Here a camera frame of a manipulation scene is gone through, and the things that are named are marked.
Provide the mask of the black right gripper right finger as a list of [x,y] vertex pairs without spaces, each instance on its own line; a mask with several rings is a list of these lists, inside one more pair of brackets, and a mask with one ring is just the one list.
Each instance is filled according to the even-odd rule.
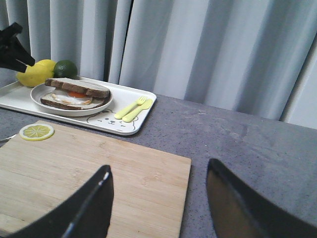
[[206,179],[213,228],[219,238],[315,238],[316,227],[258,194],[220,160],[210,159]]

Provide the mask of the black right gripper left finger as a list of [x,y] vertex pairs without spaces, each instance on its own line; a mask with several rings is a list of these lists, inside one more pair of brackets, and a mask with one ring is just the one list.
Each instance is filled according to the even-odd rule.
[[105,238],[110,226],[113,199],[111,167],[103,165],[59,206],[7,237]]

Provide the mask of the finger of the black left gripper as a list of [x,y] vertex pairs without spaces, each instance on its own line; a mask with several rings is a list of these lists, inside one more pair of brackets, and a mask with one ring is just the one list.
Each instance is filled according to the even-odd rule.
[[14,22],[0,31],[0,67],[25,72],[27,66],[33,66],[35,59],[24,49],[17,35],[23,27]]

